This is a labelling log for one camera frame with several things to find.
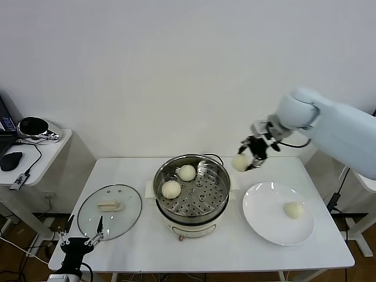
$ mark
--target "white cooker base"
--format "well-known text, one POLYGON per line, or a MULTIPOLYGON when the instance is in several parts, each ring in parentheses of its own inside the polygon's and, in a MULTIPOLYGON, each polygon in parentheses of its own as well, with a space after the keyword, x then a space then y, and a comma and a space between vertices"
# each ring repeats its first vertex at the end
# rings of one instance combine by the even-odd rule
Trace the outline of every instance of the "white cooker base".
POLYGON ((172 222, 163 216, 164 222, 168 226, 168 228, 176 235, 178 235, 179 240, 182 241, 183 238, 199 238, 205 235, 210 234, 213 232, 218 222, 220 221, 222 215, 220 215, 217 219, 211 221, 210 223, 200 225, 200 226, 185 226, 180 225, 175 222, 172 222))

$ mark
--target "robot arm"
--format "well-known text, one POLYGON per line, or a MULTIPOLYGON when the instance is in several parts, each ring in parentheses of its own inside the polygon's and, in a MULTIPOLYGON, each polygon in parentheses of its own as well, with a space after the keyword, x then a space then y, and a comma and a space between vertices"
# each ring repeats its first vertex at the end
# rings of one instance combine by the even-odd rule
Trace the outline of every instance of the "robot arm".
POLYGON ((252 124, 252 135, 239 149, 241 153, 249 148, 254 156, 247 170, 262 165, 268 147, 279 151, 278 143, 294 130, 310 138, 324 153, 376 180, 376 119, 307 88, 285 96, 275 114, 252 124))
POLYGON ((73 218, 74 215, 69 218, 65 230, 59 232, 59 237, 62 241, 60 248, 65 253, 62 266, 48 277, 47 282, 79 282, 82 277, 80 268, 83 257, 91 253, 103 240, 103 216, 100 217, 96 234, 92 238, 68 237, 73 218))

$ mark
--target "white plate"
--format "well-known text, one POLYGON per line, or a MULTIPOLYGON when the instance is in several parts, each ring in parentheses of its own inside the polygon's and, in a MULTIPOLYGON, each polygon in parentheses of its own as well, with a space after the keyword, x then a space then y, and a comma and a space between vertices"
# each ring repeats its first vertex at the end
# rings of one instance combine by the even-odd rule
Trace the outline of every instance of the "white plate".
POLYGON ((295 190, 276 182, 259 183, 246 192, 243 199, 244 215, 261 237, 282 246, 298 245, 312 234, 315 224, 309 205, 295 190), (304 205, 304 216, 292 219, 283 206, 289 202, 304 205))

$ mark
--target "wooden floor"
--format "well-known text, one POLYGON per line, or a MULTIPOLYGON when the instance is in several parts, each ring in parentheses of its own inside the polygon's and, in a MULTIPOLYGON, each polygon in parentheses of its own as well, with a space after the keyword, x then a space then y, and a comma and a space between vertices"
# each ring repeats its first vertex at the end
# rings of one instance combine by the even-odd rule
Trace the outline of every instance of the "wooden floor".
MULTIPOLYGON (((52 230, 61 230, 65 225, 67 218, 56 219, 53 223, 52 230)), ((336 220, 340 230, 344 230, 344 224, 341 219, 336 220)), ((5 223, 5 219, 0 218, 0 226, 5 223)), ((28 227, 25 223, 20 222, 16 226, 11 226, 4 234, 5 238, 14 242, 20 247, 27 247, 34 237, 35 232, 28 227)), ((369 228, 364 236, 370 245, 371 249, 376 254, 376 225, 369 228)), ((365 258, 359 251, 357 245, 354 242, 349 242, 350 250, 355 258, 355 266, 347 270, 347 281, 348 282, 376 282, 376 257, 365 258)), ((48 261, 48 257, 45 254, 47 249, 47 254, 52 253, 55 246, 45 247, 39 251, 38 256, 48 261)), ((19 264, 21 259, 23 262, 26 260, 25 255, 20 250, 11 246, 10 244, 0 240, 0 282, 14 282, 18 280, 18 274, 7 273, 4 271, 14 271, 19 272, 19 264)), ((328 270, 317 278, 313 279, 312 282, 343 282, 345 281, 345 271, 343 269, 338 270, 328 270)), ((48 275, 51 273, 48 266, 41 263, 35 258, 28 258, 27 264, 23 271, 27 282, 38 282, 46 281, 48 275)), ((291 280, 298 272, 292 271, 288 279, 291 280)), ((206 282, 228 282, 228 281, 279 281, 278 273, 199 273, 192 274, 193 276, 206 282)), ((101 277, 104 278, 106 282, 110 282, 111 274, 102 273, 101 277)), ((120 274, 117 281, 128 282, 132 278, 132 274, 120 274)), ((134 275, 132 281, 138 282, 155 282, 154 277, 151 274, 140 274, 134 275)), ((198 279, 191 278, 185 274, 155 274, 156 281, 163 280, 163 282, 201 282, 198 279)))

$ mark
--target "laptop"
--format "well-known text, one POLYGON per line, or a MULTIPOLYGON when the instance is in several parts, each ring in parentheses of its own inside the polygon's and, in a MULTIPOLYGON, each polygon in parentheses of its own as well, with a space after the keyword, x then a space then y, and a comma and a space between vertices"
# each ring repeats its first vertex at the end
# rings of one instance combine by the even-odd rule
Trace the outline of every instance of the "laptop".
POLYGON ((16 126, 0 97, 0 157, 8 151, 17 139, 16 126))

